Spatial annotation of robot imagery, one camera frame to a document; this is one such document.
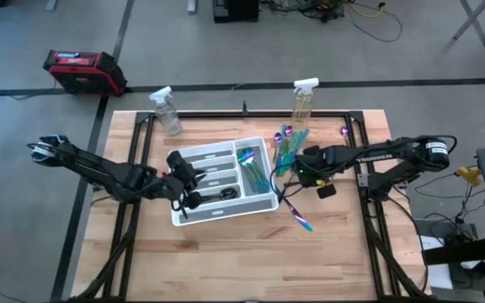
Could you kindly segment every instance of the spray bottle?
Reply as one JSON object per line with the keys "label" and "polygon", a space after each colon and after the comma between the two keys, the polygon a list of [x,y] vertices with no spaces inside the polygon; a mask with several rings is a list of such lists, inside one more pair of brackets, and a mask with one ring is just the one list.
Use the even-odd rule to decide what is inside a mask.
{"label": "spray bottle", "polygon": [[166,97],[173,98],[172,95],[169,94],[171,91],[171,87],[165,87],[150,94],[149,99],[156,102],[157,107],[155,108],[155,115],[160,120],[166,135],[175,136],[183,131],[183,127],[177,116],[177,110],[166,100]]}
{"label": "spray bottle", "polygon": [[319,85],[319,79],[305,79],[293,82],[295,85],[296,102],[291,116],[291,126],[294,131],[302,131],[308,125],[312,113],[314,95],[312,89]]}

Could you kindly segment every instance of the concrete floor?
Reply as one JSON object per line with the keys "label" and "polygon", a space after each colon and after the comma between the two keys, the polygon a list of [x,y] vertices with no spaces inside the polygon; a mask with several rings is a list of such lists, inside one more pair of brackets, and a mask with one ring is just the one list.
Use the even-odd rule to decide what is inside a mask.
{"label": "concrete floor", "polygon": [[[0,89],[50,88],[52,79],[41,69],[49,49],[112,52],[125,5],[60,0],[55,12],[47,12],[44,0],[15,0],[0,8]],[[189,16],[183,0],[135,0],[120,56],[129,86],[485,77],[485,49],[477,33],[469,29],[450,42],[466,18],[459,0],[389,0],[387,9],[403,23],[402,38],[391,44],[361,34],[349,18],[320,24],[298,13],[264,11],[258,23],[213,24],[211,1],[199,5],[198,14]],[[357,22],[384,37],[397,30],[386,18]],[[485,12],[480,23],[485,32]],[[243,100],[250,109],[291,109],[293,102],[290,89],[173,95],[178,109],[240,109]],[[473,164],[475,150],[485,147],[485,85],[320,88],[316,95],[318,109],[384,109],[393,137],[457,136],[450,169],[427,173],[415,184]],[[27,302],[50,299],[78,183],[67,170],[34,165],[25,144],[57,133],[86,148],[98,105],[93,96],[19,102],[0,97],[0,291],[7,295]],[[97,152],[104,148],[114,110],[151,108],[147,93],[111,98]],[[439,194],[462,194],[465,188],[458,179],[432,185],[427,190]],[[460,208],[457,200],[409,193],[415,217],[434,211],[454,215]],[[472,199],[470,208],[482,198]],[[85,207],[82,218],[87,215]],[[485,237],[485,207],[467,219]],[[76,261],[74,253],[67,281]],[[8,300],[0,296],[0,302]]]}

